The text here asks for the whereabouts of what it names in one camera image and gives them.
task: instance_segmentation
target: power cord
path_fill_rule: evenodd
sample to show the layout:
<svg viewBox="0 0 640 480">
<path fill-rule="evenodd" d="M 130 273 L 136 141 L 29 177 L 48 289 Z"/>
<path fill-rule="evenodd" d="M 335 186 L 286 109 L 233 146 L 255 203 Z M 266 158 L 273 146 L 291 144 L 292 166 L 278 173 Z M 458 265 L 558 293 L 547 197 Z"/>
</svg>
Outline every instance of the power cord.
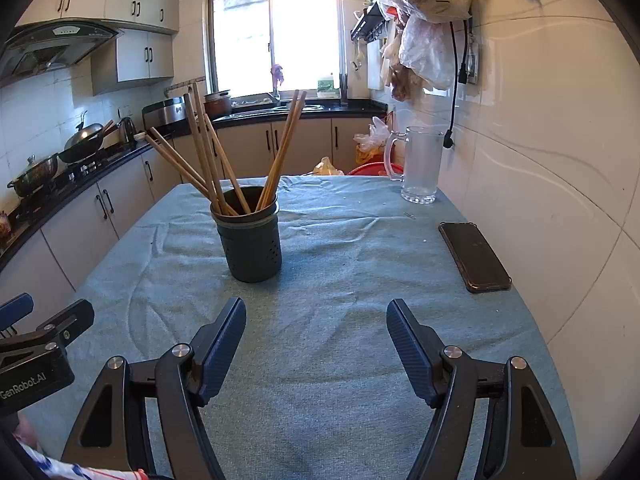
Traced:
<svg viewBox="0 0 640 480">
<path fill-rule="evenodd" d="M 453 134 L 453 123 L 456 115 L 456 97 L 458 94 L 458 83 L 466 84 L 466 56 L 468 54 L 469 48 L 469 33 L 468 28 L 466 27 L 466 20 L 462 21 L 465 27 L 465 50 L 462 55 L 462 63 L 460 63 L 460 69 L 458 69 L 458 47 L 456 45 L 456 34 L 453 30 L 453 22 L 449 22 L 449 27 L 451 28 L 451 41 L 453 42 L 453 58 L 454 58 L 454 66 L 456 67 L 456 75 L 454 78 L 454 86 L 453 86 L 453 102 L 451 104 L 451 122 L 449 123 L 449 129 L 447 133 L 444 134 L 444 140 L 442 141 L 442 145 L 445 148 L 453 147 L 453 140 L 451 136 Z"/>
<path fill-rule="evenodd" d="M 451 122 L 449 123 L 449 129 L 447 133 L 444 134 L 444 140 L 442 141 L 442 145 L 445 148 L 451 148 L 453 146 L 453 140 L 451 136 L 453 134 L 453 119 L 456 115 L 456 93 L 458 92 L 458 48 L 456 46 L 456 35 L 453 31 L 453 22 L 449 22 L 449 27 L 451 28 L 451 41 L 453 41 L 453 59 L 454 59 L 454 67 L 456 67 L 456 76 L 453 81 L 453 102 L 451 104 Z"/>
</svg>

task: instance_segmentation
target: cloth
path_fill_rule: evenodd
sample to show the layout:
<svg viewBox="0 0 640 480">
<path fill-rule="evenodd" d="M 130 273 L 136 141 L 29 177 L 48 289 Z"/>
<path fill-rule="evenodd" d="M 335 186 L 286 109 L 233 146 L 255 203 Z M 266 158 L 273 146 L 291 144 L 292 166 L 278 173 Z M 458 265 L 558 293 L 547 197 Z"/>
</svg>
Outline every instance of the cloth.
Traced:
<svg viewBox="0 0 640 480">
<path fill-rule="evenodd" d="M 524 357 L 577 464 L 564 391 L 519 294 L 470 294 L 438 232 L 462 215 L 440 192 L 417 205 L 399 191 L 378 176 L 283 177 L 282 270 L 247 284 L 229 273 L 209 202 L 176 187 L 78 290 L 95 323 L 67 348 L 76 380 L 28 409 L 45 452 L 62 453 L 109 357 L 160 357 L 239 296 L 247 326 L 220 394 L 201 410 L 226 478 L 404 480 L 433 412 L 415 396 L 386 330 L 386 306 L 403 298 L 420 323 L 471 357 Z M 461 479 L 474 476 L 486 404 L 478 401 Z M 155 410 L 149 425 L 158 474 L 170 476 Z"/>
</svg>

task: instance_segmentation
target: window frame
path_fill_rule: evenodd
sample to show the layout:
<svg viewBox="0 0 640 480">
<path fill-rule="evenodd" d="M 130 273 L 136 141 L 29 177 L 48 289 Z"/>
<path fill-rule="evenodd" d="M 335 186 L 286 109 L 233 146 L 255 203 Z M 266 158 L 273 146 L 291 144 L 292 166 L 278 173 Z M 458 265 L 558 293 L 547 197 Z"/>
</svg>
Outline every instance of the window frame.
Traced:
<svg viewBox="0 0 640 480">
<path fill-rule="evenodd" d="M 207 0 L 207 40 L 209 43 L 209 49 L 206 53 L 206 65 L 207 71 L 209 72 L 211 89 L 213 92 L 218 92 L 220 88 L 218 87 L 218 74 L 216 72 L 216 46 L 214 42 L 214 23 L 213 23 L 213 2 L 214 0 Z M 342 9 L 342 0 L 335 0 L 337 15 L 338 15 L 338 58 L 339 58 L 339 72 L 343 74 L 346 72 L 346 46 L 345 46 L 345 32 L 344 32 L 344 15 Z M 273 0 L 269 0 L 269 36 L 270 43 L 274 45 L 273 41 Z M 274 64 L 275 60 L 275 52 L 274 48 L 270 49 L 271 53 L 271 66 Z M 301 88 L 300 90 L 307 91 L 307 99 L 317 98 L 318 97 L 318 89 L 317 88 Z M 264 96 L 266 94 L 257 94 L 255 96 L 238 96 L 242 98 L 252 98 L 258 96 Z M 286 100 L 290 99 L 293 95 L 292 91 L 281 91 L 280 99 Z"/>
</svg>

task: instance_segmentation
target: smartphone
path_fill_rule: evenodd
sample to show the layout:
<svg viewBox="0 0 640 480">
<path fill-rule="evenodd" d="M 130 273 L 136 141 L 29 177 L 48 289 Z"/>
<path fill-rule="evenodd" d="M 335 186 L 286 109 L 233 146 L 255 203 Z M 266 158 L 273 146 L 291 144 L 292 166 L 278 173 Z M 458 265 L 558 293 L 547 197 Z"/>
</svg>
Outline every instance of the smartphone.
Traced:
<svg viewBox="0 0 640 480">
<path fill-rule="evenodd" d="M 511 278 L 476 224 L 443 222 L 438 230 L 469 292 L 508 290 Z"/>
</svg>

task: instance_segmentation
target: window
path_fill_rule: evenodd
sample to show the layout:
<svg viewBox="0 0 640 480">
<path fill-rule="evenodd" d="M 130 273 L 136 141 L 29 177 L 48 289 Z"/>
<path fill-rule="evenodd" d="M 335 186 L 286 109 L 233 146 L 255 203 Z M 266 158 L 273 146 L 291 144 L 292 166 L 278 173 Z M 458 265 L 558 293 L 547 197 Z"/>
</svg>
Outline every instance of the window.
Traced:
<svg viewBox="0 0 640 480">
<path fill-rule="evenodd" d="M 282 67 L 280 92 L 306 89 L 340 73 L 338 0 L 210 0 L 212 76 L 232 97 L 273 92 L 271 69 Z"/>
</svg>

